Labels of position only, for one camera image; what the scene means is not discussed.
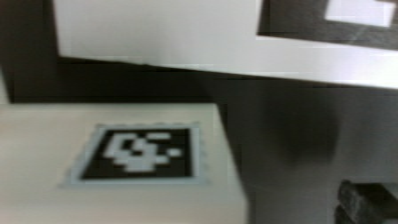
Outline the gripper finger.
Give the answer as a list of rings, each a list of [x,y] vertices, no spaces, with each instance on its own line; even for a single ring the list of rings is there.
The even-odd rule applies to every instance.
[[[341,181],[334,224],[398,224],[398,183]]]

